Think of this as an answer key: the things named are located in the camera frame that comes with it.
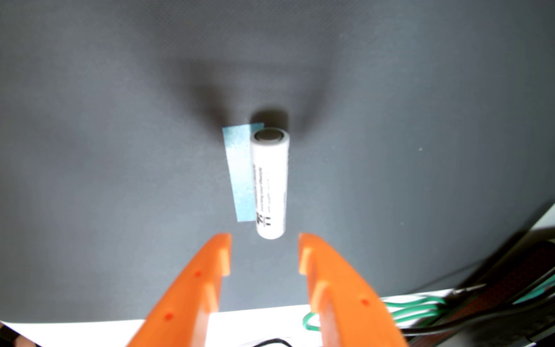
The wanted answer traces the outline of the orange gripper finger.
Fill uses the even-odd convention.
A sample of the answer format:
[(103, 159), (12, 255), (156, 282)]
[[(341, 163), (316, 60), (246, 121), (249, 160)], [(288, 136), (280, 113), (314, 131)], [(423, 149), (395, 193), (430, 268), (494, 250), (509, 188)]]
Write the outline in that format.
[(218, 233), (189, 261), (128, 346), (205, 346), (210, 315), (219, 309), (230, 274), (232, 236)]
[(408, 346), (378, 294), (327, 241), (301, 233), (298, 254), (322, 346)]

